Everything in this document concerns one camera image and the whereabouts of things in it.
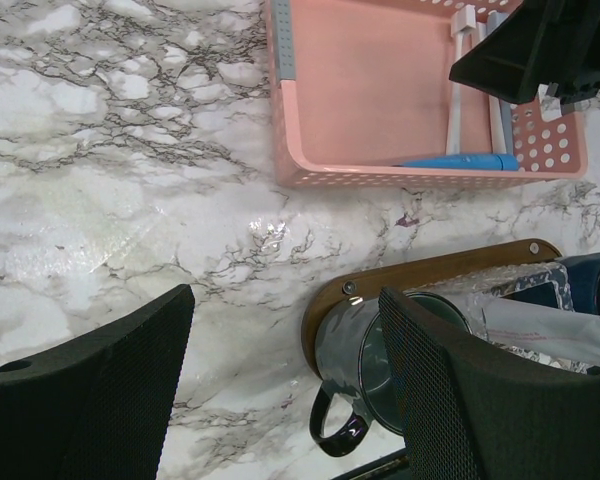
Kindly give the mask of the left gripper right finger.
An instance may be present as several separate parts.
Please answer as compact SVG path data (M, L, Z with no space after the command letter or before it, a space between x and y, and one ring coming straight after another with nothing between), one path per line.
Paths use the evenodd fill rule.
M600 479L600 373L498 348L391 288L379 318L414 479Z

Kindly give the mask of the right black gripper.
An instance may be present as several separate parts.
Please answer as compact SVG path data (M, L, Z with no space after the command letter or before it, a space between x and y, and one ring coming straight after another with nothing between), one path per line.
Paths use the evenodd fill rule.
M600 1L524 1L452 65L449 79L511 104L539 86L562 104L600 90Z

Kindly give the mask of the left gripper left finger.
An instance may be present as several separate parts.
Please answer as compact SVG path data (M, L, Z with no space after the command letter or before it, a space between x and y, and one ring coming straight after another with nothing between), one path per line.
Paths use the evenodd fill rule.
M181 284L0 367L0 479L154 479L192 325Z

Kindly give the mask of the blue toothpaste tube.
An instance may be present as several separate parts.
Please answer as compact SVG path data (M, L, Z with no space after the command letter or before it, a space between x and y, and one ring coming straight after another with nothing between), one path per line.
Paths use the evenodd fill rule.
M454 154L432 157L423 160L403 161L397 167L455 169L480 171L517 171L518 160L510 154L475 153Z

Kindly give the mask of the brown wooden oval tray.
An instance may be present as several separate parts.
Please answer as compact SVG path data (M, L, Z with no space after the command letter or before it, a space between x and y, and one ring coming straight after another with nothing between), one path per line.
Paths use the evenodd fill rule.
M450 253L335 277L317 290L301 325L301 346L310 370L318 374L315 342L326 315L351 297L375 298L384 286L408 290L476 271L507 265L548 262L562 252L548 241L530 238Z

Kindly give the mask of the pink plastic basket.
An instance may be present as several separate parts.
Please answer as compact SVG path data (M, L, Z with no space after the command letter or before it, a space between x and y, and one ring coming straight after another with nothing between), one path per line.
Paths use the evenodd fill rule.
M459 1L268 1L277 182L286 187L507 188L587 170L581 115L512 112L510 172L420 169L444 154Z

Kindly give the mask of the clear textured acrylic holder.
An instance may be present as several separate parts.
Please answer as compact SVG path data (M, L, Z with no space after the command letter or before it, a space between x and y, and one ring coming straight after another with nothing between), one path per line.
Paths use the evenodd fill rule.
M484 308L493 299L572 312L574 310L567 269L554 262L493 267L429 284L427 291L451 301L465 316L469 331L509 353L536 363L585 374L590 366L575 360L507 345L493 339Z

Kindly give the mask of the dark blue mug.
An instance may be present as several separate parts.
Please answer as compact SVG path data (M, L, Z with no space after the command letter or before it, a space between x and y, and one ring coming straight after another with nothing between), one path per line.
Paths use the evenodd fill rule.
M576 312L600 316L600 252L559 260L568 273Z

